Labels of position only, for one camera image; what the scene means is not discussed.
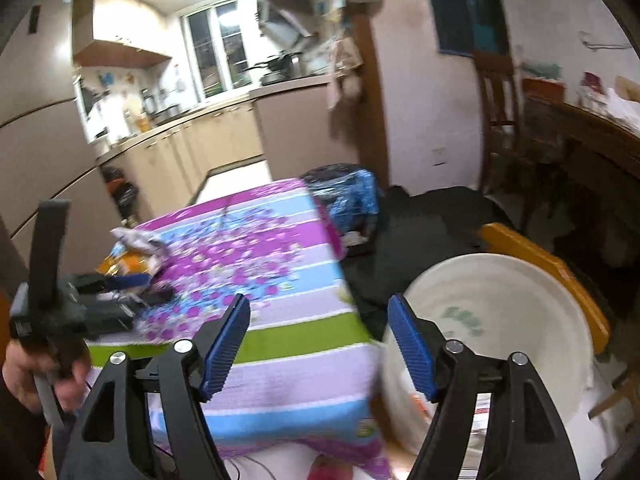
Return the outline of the person's left hand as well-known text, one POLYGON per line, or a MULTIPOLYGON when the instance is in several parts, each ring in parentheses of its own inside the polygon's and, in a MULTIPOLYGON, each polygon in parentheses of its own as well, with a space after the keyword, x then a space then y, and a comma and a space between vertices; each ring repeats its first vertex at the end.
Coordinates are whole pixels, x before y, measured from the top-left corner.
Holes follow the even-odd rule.
MULTIPOLYGON (((30 412, 42 412, 35 376, 52 373, 58 366, 47 353, 28 352, 17 340, 10 340, 6 346, 6 359, 2 365, 2 377, 12 396, 30 412)), ((53 389, 61 408, 70 412, 81 406, 86 391, 86 380, 91 370, 91 360, 87 350, 73 362, 70 377, 59 379, 53 389)))

